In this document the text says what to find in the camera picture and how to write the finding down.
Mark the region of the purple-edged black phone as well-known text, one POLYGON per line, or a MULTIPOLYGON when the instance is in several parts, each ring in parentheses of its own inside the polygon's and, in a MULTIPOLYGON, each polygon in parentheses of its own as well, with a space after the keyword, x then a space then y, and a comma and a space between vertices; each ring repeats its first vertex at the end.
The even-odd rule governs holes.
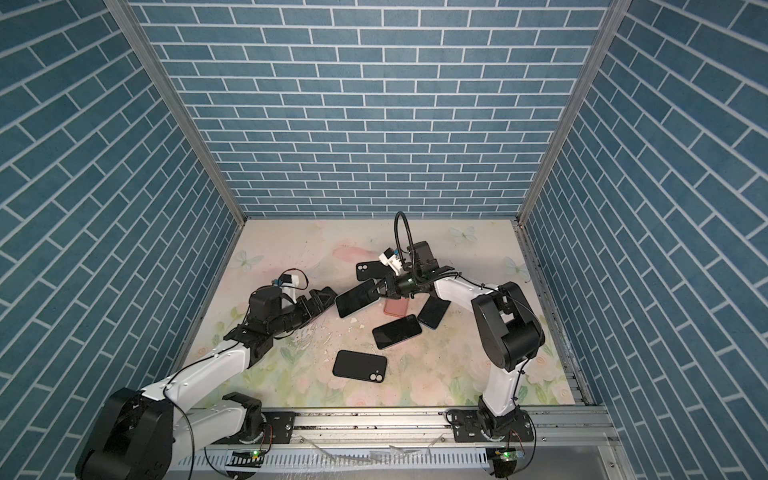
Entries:
POLYGON ((374 279, 368 279, 335 299, 338 315, 346 318, 379 301, 380 295, 374 279))

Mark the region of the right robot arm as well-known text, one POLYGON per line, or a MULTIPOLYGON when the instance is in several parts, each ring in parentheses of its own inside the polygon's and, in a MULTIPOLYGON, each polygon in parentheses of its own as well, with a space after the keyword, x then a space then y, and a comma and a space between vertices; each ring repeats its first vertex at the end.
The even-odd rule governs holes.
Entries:
POLYGON ((492 363, 487 386, 478 403, 483 434, 497 440, 525 421, 518 391, 528 362, 545 344, 544 329, 520 285, 487 284, 466 278, 450 266, 441 266, 422 241, 407 251, 387 249, 379 262, 387 268, 376 285, 381 297, 399 299, 428 293, 474 314, 483 350, 492 363))

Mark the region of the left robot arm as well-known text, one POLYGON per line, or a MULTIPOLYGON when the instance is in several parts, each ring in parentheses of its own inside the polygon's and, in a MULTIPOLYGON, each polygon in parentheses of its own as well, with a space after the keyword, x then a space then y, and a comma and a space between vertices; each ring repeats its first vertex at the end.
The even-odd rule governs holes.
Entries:
POLYGON ((297 298, 277 285, 252 292, 243 321, 211 354, 139 390, 120 389, 106 400, 77 461, 77 478, 161 479, 179 461, 221 439, 271 442, 274 430, 254 397, 232 392, 209 409, 194 407, 254 366, 276 338, 328 310, 336 297, 330 287, 297 298))

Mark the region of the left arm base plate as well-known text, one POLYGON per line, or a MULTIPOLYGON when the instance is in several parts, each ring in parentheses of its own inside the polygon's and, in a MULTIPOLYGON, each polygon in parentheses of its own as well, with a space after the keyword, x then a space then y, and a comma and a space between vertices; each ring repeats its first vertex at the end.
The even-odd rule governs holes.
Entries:
POLYGON ((247 413, 236 439, 242 444, 288 444, 295 419, 296 413, 292 411, 247 413))

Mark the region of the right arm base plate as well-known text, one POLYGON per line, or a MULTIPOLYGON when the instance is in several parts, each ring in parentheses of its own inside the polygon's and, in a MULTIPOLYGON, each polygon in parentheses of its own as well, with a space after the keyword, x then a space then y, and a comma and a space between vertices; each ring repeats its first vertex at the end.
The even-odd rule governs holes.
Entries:
POLYGON ((532 442, 535 434, 528 412, 518 407, 502 417, 489 410, 449 409, 445 418, 457 443, 532 442))

